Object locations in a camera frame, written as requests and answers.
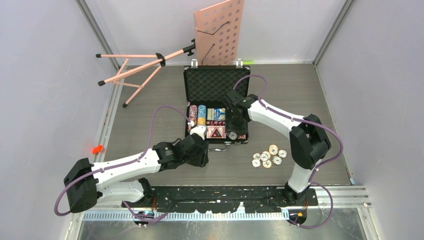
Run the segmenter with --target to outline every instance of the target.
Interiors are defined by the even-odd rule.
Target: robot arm
[[[176,169],[182,164],[204,167],[208,162],[208,144],[205,140],[206,128],[194,127],[190,135],[172,144],[160,142],[143,154],[137,153],[113,161],[90,163],[88,158],[80,159],[64,179],[67,186],[73,180],[89,172],[138,161],[97,172],[73,185],[66,192],[71,213],[86,211],[98,203],[128,201],[130,203],[146,203],[152,199],[153,190],[145,178],[132,182],[122,182],[143,174],[157,173]]]
[[[315,166],[325,157],[331,143],[323,129],[293,119],[321,124],[320,119],[313,114],[304,117],[286,112],[264,100],[261,100],[261,104],[258,96],[250,94],[243,97],[235,90],[229,91],[222,101],[231,110],[227,134],[232,139],[247,133],[247,122],[250,121],[265,124],[289,138],[295,164],[291,177],[285,184],[286,196],[289,202],[301,198],[309,187],[309,179]],[[277,114],[276,111],[291,119]]]

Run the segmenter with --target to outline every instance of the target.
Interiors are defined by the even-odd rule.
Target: white poker chip
[[[266,155],[265,153],[262,153],[259,158],[260,160],[265,162],[266,160],[268,160],[268,155]]]
[[[269,151],[263,151],[262,154],[266,154],[268,156],[268,159],[271,158],[271,153]]]
[[[284,151],[284,150],[279,150],[278,156],[283,159],[283,158],[287,157],[287,152]]]
[[[252,165],[253,165],[253,167],[257,168],[261,165],[261,161],[259,159],[253,159]]]
[[[274,156],[272,158],[272,162],[275,163],[276,165],[280,165],[283,162],[283,160],[281,160],[281,157],[279,156]]]
[[[271,161],[270,161],[270,160],[266,160],[266,161],[262,162],[262,165],[263,165],[265,168],[269,169],[269,168],[270,168],[273,164],[271,163]]]
[[[276,145],[272,144],[271,146],[269,146],[269,153],[271,155],[277,155],[278,147]]]
[[[261,159],[261,154],[259,152],[253,154],[253,159]]]

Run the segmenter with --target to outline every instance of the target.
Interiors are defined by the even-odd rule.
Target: gray wood surface
[[[153,71],[147,69],[125,79],[126,83],[141,84]],[[323,124],[333,128],[326,100],[312,64],[253,65],[253,74],[267,78],[268,88],[262,96],[268,103],[290,113],[307,116],[317,115]],[[260,78],[251,78],[249,93],[259,94],[264,83]],[[187,107],[183,67],[166,66],[128,104],[124,103],[136,90],[124,86],[112,126],[105,161],[115,160],[143,151],[148,142],[152,113],[160,105],[173,105],[185,111]],[[151,146],[158,142],[173,142],[184,137],[184,118],[174,110],[161,109],[154,120]],[[332,148],[327,158],[334,156],[339,145],[330,135]],[[271,168],[252,166],[252,155],[261,153],[275,144],[287,151],[282,165]],[[209,148],[223,148],[213,144]],[[146,174],[153,186],[158,185],[283,185],[292,174],[294,161],[291,158],[289,140],[282,134],[261,123],[249,123],[249,143],[231,145],[226,152],[209,152],[206,167],[182,165],[174,170]],[[322,166],[314,181],[326,185],[349,185],[349,178],[342,157]]]

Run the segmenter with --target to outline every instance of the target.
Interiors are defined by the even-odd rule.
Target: poker chip set
[[[240,78],[250,74],[249,66],[187,66],[183,73],[188,103],[187,116],[194,122],[194,126],[206,126],[205,140],[210,144],[246,144],[249,134],[236,139],[229,138],[229,110],[222,99]],[[246,79],[237,85],[236,91],[247,96],[248,88],[249,79]],[[191,129],[193,127],[186,124],[185,136],[190,134]]]
[[[285,157],[287,157],[287,152],[283,149],[279,150],[278,147],[273,144],[269,146],[268,151],[253,154],[252,165],[255,168],[263,165],[265,168],[269,169],[273,163],[275,165],[281,165]]]

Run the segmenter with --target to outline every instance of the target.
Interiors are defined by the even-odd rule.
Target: perforated pink panel
[[[199,65],[230,65],[237,55],[244,0],[227,0],[194,12]]]

